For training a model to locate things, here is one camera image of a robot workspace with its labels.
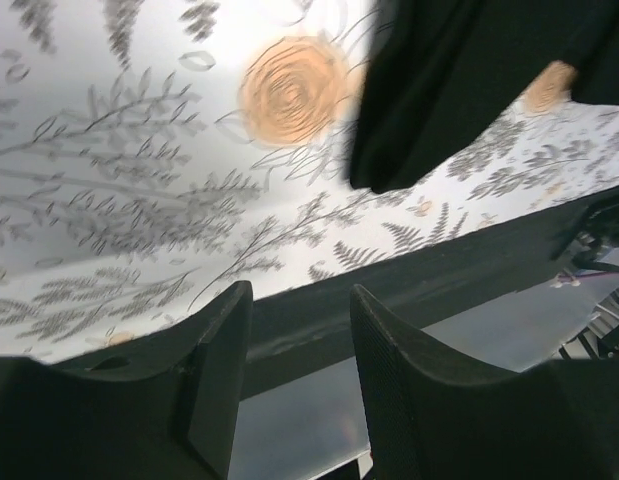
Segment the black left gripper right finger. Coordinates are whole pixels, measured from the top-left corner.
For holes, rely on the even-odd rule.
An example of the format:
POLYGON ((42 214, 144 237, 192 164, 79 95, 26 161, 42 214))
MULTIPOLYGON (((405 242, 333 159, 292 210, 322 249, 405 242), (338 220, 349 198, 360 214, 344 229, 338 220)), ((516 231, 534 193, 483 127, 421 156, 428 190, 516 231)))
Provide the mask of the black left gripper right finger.
POLYGON ((619 360, 521 373, 409 325, 362 286, 350 319, 379 479, 619 479, 619 360))

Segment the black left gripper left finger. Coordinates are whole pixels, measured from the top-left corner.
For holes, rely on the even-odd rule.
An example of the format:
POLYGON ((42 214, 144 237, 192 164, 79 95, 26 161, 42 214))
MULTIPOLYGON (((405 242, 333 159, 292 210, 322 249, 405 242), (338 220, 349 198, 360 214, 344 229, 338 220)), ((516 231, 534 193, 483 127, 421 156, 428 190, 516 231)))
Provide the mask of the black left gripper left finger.
POLYGON ((0 479, 224 479, 251 284, 180 323, 60 364, 0 356, 0 479))

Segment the black floral print t-shirt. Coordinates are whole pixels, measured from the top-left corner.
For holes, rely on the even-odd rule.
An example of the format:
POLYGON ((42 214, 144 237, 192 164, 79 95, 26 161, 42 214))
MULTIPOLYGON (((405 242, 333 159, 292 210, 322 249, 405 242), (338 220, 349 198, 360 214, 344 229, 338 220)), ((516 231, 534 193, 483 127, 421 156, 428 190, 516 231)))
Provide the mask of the black floral print t-shirt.
POLYGON ((531 105, 619 105, 619 1, 385 1, 347 169, 407 188, 472 143, 531 84, 531 105))

